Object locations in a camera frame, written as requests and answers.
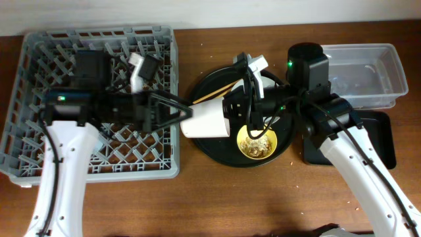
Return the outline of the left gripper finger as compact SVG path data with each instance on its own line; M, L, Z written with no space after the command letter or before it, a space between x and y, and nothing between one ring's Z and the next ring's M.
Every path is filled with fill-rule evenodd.
M179 124L180 122L190 119L193 116L193 111L178 111L177 113L165 113L158 112L155 114L151 121L151 131L155 132L160 129L167 128L174 124Z
M158 103L162 103L176 109L185 109L192 105L192 102L162 90L153 90L151 92L151 97Z

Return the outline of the pink cup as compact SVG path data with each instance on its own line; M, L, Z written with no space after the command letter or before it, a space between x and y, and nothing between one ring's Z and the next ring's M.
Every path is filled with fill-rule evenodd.
M180 123L187 138L227 138L230 122L224 117L223 98L216 98L190 106L193 116Z

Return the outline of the wooden chopstick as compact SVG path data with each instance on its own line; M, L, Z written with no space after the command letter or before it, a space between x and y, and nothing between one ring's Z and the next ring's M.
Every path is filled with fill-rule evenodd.
M224 87L222 87L222 88L220 88L220 89L217 89L216 91L214 91L214 92L212 92L212 93L210 93L210 94L208 94L208 95L205 95L205 96L203 96L203 97L201 97L201 98L199 98L199 99L195 100L195 101L193 102L193 104L195 105L195 104L198 104L198 103L200 103L200 102L206 101L206 100L208 100L208 99L210 99L210 98L212 98L212 97L215 97L216 95L218 95L218 94L222 93L222 92L223 92L223 91L225 91L225 90L232 89L232 88L233 88L233 86L234 86L237 82L239 82L239 80L236 80L235 82L232 82L232 83L230 83L230 84L228 84L228 85L226 85L226 86L224 86Z
M222 93L220 93L220 94L216 95L215 97L213 97L213 99L220 98L220 97L224 97L224 96L226 96L228 93L230 93L231 91L232 91L232 89L225 90L225 91L223 91Z

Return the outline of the yellow bowl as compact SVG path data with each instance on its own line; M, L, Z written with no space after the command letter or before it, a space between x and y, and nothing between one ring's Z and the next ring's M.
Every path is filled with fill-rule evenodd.
M264 136L253 140L247 133L244 125L237 133L237 146L247 158L253 160L263 160L274 154L278 145L278 138L273 130L268 130Z

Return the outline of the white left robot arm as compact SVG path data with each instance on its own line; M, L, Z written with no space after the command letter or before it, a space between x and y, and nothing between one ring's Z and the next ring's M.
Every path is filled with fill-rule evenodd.
M162 90L134 94L53 89L38 123L45 136L36 206L27 236L82 236L88 166L101 124L117 122L156 132L191 118L191 102Z

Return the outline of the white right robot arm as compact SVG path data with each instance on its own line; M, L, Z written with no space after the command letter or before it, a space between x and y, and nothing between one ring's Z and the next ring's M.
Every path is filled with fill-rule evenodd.
M304 135L339 171L376 236L419 236L420 212L393 179L373 148L350 103L328 87L312 91L268 88L264 95L238 87L223 98L224 115L264 128L264 117L288 111Z

